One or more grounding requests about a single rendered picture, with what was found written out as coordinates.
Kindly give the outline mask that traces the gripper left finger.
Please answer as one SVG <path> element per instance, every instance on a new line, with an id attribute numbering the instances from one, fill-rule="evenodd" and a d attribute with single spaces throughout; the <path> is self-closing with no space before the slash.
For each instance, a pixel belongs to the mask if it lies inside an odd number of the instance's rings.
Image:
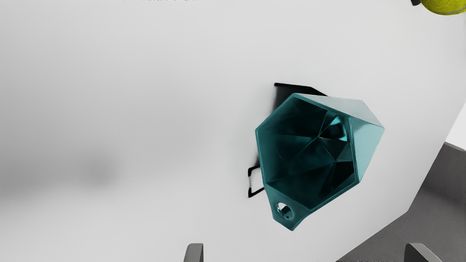
<path id="1" fill-rule="evenodd" d="M 202 243 L 189 244 L 183 262 L 204 262 L 204 245 Z"/>

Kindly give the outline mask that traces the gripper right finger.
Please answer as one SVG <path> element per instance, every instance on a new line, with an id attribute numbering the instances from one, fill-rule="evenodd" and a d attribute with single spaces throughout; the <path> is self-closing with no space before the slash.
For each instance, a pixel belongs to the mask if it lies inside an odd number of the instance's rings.
<path id="1" fill-rule="evenodd" d="M 407 243 L 404 262 L 443 262 L 434 252 L 421 243 Z"/>

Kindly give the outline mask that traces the teal faceted mug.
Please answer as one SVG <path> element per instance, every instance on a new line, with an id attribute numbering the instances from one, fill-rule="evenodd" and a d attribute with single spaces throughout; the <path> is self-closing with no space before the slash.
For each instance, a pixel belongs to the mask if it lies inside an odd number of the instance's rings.
<path id="1" fill-rule="evenodd" d="M 293 231 L 360 183 L 384 130 L 362 100 L 291 94 L 255 129 L 273 219 Z"/>

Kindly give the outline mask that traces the yellow-green tennis ball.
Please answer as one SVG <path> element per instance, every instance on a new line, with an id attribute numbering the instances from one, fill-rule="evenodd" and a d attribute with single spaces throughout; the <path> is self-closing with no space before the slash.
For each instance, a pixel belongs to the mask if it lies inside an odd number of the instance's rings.
<path id="1" fill-rule="evenodd" d="M 422 5 L 438 15 L 456 15 L 466 12 L 466 0 L 420 0 Z"/>

